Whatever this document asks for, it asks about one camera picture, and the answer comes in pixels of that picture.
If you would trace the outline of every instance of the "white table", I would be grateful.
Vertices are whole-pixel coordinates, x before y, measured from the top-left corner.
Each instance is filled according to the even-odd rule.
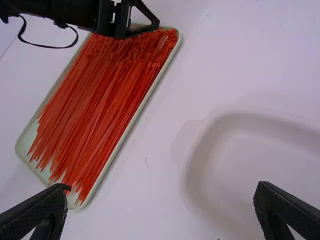
[[[250,104],[320,122],[320,2],[145,3],[163,26],[181,31],[183,44],[98,192],[84,210],[68,213],[61,239],[263,239],[253,220],[251,195],[243,200],[252,208],[243,224],[254,234],[232,221],[221,224],[206,214],[209,206],[203,209],[190,200],[189,156],[204,122],[225,105]],[[77,46],[87,33],[80,30],[79,35]],[[25,33],[30,42],[56,46],[73,37],[72,31],[34,17]],[[38,48],[15,40],[0,60],[0,211],[44,189],[19,161],[14,146],[76,50]],[[242,176],[253,174],[250,167],[241,171]],[[283,180],[279,186],[319,208],[320,195],[308,191],[319,177],[311,175],[314,169],[301,171],[305,181],[300,177],[297,185]],[[234,179],[226,175],[220,181]]]

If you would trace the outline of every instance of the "white tray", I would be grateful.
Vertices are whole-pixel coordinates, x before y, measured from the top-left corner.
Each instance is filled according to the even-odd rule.
[[[163,30],[171,30],[173,29],[173,27],[161,27]],[[155,78],[153,84],[151,85],[150,89],[148,90],[147,94],[145,95],[143,101],[141,102],[139,108],[137,109],[137,111],[135,112],[132,120],[130,121],[129,125],[127,126],[127,128],[125,129],[123,135],[121,136],[119,142],[117,143],[117,145],[115,146],[112,154],[110,155],[109,160],[107,161],[107,163],[105,164],[103,170],[101,171],[99,177],[97,178],[97,180],[95,181],[92,189],[90,190],[88,196],[86,197],[86,199],[84,200],[84,202],[80,205],[80,203],[75,204],[79,194],[77,192],[72,191],[69,196],[67,196],[67,200],[68,200],[68,208],[70,210],[78,210],[83,208],[86,204],[88,204],[88,202],[90,201],[91,197],[93,196],[93,194],[95,193],[97,187],[99,186],[99,183],[101,182],[101,180],[103,179],[104,175],[106,174],[110,164],[112,163],[113,159],[115,158],[117,152],[119,151],[122,143],[124,142],[126,136],[128,135],[130,129],[132,128],[132,126],[134,125],[135,121],[137,120],[139,114],[141,113],[143,107],[145,106],[145,104],[147,103],[149,97],[151,96],[152,92],[154,91],[155,87],[157,86],[159,80],[161,79],[162,75],[164,74],[164,72],[166,71],[169,63],[171,62],[171,60],[173,59],[174,55],[176,54],[179,46],[181,45],[182,42],[182,37],[181,34],[179,33],[179,31],[177,31],[177,36],[178,36],[178,40],[177,43],[175,45],[175,47],[173,48],[172,52],[170,53],[168,59],[166,60],[166,62],[164,63],[162,69],[160,70],[159,74],[157,75],[157,77]],[[39,113],[41,112],[42,108],[46,105],[46,103],[49,101],[49,99],[51,98],[51,96],[54,94],[54,92],[57,90],[58,86],[60,85],[61,81],[65,78],[65,75],[68,73],[70,67],[72,66],[72,63],[75,61],[75,59],[77,58],[78,54],[80,53],[81,49],[82,49],[83,45],[78,49],[78,51],[75,53],[75,55],[73,56],[72,60],[70,61],[70,63],[67,65],[67,67],[64,69],[63,73],[61,74],[61,76],[59,77],[59,79],[56,81],[56,83],[54,84],[54,86],[52,87],[52,89],[50,90],[50,92],[48,93],[48,95],[45,97],[44,101],[42,102],[42,104],[40,105],[40,107],[37,109],[37,111],[35,112],[35,114],[33,115],[33,117],[31,118],[30,122],[27,124],[27,126],[24,128],[23,132],[21,133],[21,135],[19,136],[16,145],[15,145],[15,153],[16,155],[25,163],[25,165],[39,178],[39,180],[41,182],[43,182],[43,184],[48,187],[49,185],[49,177],[51,175],[50,173],[50,165],[49,164],[42,172],[40,169],[36,169],[36,165],[38,164],[36,161],[32,161],[29,162],[31,155],[27,156],[27,153],[32,145],[32,143],[34,142],[36,135],[37,135],[37,128],[38,128],[38,120],[37,117],[39,115]]]
[[[320,208],[320,122],[234,104],[190,126],[196,130],[186,131],[198,137],[190,137],[187,203],[213,225],[233,233],[229,239],[264,239],[253,204],[259,181]],[[177,141],[188,141],[187,135]]]

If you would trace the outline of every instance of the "wire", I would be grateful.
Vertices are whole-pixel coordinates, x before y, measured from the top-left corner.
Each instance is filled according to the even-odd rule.
[[[22,18],[23,25],[22,25],[17,37],[21,42],[23,42],[25,44],[30,44],[32,46],[36,46],[36,47],[40,47],[40,48],[46,48],[46,49],[68,49],[68,48],[72,48],[74,45],[76,45],[78,40],[79,40],[79,35],[78,35],[77,30],[75,30],[72,26],[64,24],[63,28],[70,28],[71,30],[73,30],[75,32],[76,36],[75,36],[74,41],[71,44],[69,44],[67,46],[48,46],[48,45],[42,45],[42,44],[36,44],[36,43],[28,42],[28,41],[24,40],[23,37],[22,37],[22,35],[25,33],[26,28],[27,28],[27,21],[22,15],[19,15],[18,17]]]

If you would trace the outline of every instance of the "white surface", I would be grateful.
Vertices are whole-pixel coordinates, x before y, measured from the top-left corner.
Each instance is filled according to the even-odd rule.
[[[30,19],[29,15],[23,15],[25,20],[28,22]],[[5,54],[7,49],[16,39],[21,27],[23,25],[23,20],[18,17],[10,17],[9,24],[4,24],[0,20],[0,59]]]
[[[319,208],[320,194],[311,191],[309,184],[319,182],[320,176],[314,174],[310,161],[303,165],[298,162],[305,158],[314,162],[315,156],[306,151],[301,157],[293,157],[292,146],[263,154],[259,143],[267,140],[257,140],[252,147],[248,144],[253,139],[242,143],[243,136],[235,135],[221,148],[223,159],[217,160],[225,174],[206,173],[203,187],[215,183],[206,193],[209,202],[217,197],[213,186],[221,183],[225,188],[219,198],[243,206],[238,218],[248,221],[245,229],[250,232],[237,225],[226,227],[223,218],[212,214],[213,206],[194,201],[190,192],[197,192],[193,187],[197,180],[188,178],[187,173],[192,171],[191,163],[195,169],[200,168],[191,156],[207,124],[215,121],[214,113],[225,105],[264,107],[308,119],[320,127],[320,2],[145,3],[161,24],[182,32],[183,45],[91,203],[84,210],[68,214],[62,239],[263,239],[252,215],[252,196],[248,196],[259,177],[269,177],[275,185]],[[56,29],[46,20],[32,18],[29,26],[29,40],[65,44],[73,37],[72,32]],[[86,34],[80,35],[83,40]],[[0,60],[0,211],[43,189],[15,156],[14,145],[75,51],[41,49],[15,41]],[[206,144],[213,148],[212,142]],[[248,153],[241,151],[244,147],[252,148]],[[268,166],[259,169],[258,176],[255,157]],[[295,168],[275,175],[278,168],[269,164],[270,157],[273,161],[293,157]],[[241,192],[235,192],[236,186]]]

